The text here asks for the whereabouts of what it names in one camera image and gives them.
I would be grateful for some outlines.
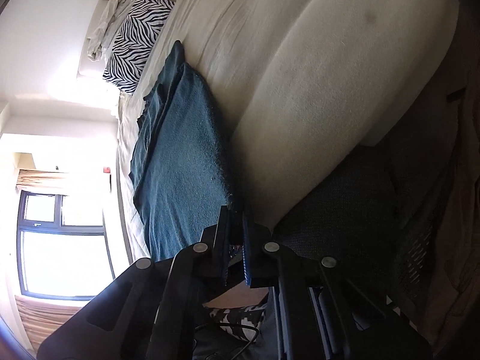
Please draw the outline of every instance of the black cable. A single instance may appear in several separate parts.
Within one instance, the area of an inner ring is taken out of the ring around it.
[[[197,326],[195,328],[195,333],[198,332],[199,330],[202,330],[203,328],[206,328],[207,326],[228,326],[228,327],[241,327],[242,329],[249,329],[249,330],[254,330],[255,335],[253,338],[247,342],[247,344],[238,351],[238,353],[230,358],[230,360],[235,360],[238,356],[240,356],[243,352],[247,350],[247,348],[253,344],[253,342],[257,339],[258,335],[260,334],[260,330],[258,330],[256,327],[253,326],[247,326],[247,325],[241,325],[240,323],[228,323],[228,322],[211,322],[211,323],[204,323],[203,325]]]

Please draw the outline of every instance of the white mattress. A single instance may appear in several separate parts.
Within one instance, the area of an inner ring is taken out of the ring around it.
[[[119,105],[134,257],[148,254],[128,178],[136,119],[177,39],[218,101],[255,220],[273,228],[355,145],[398,121],[445,56],[457,13],[456,0],[177,0]]]

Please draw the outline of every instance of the blue blanket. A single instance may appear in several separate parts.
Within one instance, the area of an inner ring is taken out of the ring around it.
[[[217,223],[221,205],[240,206],[214,98],[185,62],[180,41],[144,100],[130,178],[147,247],[158,261],[198,242]]]

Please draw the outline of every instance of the window frame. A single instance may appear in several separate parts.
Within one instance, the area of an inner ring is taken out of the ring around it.
[[[53,222],[42,222],[42,221],[31,221],[25,219],[25,209],[26,201],[28,196],[55,196],[55,209],[54,209],[54,221]],[[54,195],[47,193],[33,193],[22,191],[20,194],[20,204],[18,209],[18,218],[17,218],[17,270],[18,270],[18,280],[20,283],[20,291],[22,295],[29,296],[32,298],[38,299],[53,299],[53,300],[91,300],[95,296],[61,296],[61,295],[48,295],[48,294],[39,294],[36,292],[31,292],[26,289],[25,275],[23,273],[24,264],[23,264],[23,233],[24,232],[33,232],[33,233],[42,233],[42,234],[62,234],[62,235],[71,235],[71,236],[103,236],[105,240],[106,254],[109,260],[110,271],[112,273],[112,279],[115,280],[115,272],[113,270],[112,258],[110,256],[109,242],[107,239],[107,232],[105,229],[105,217],[102,212],[102,222],[101,226],[71,226],[62,224],[62,199],[64,195]]]

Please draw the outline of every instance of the bed sheet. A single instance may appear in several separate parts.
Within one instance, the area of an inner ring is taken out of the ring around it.
[[[354,146],[398,121],[445,56],[457,14],[457,0],[177,0],[119,104],[135,257],[148,253],[128,178],[136,119],[176,40],[218,101],[255,220],[273,228]]]

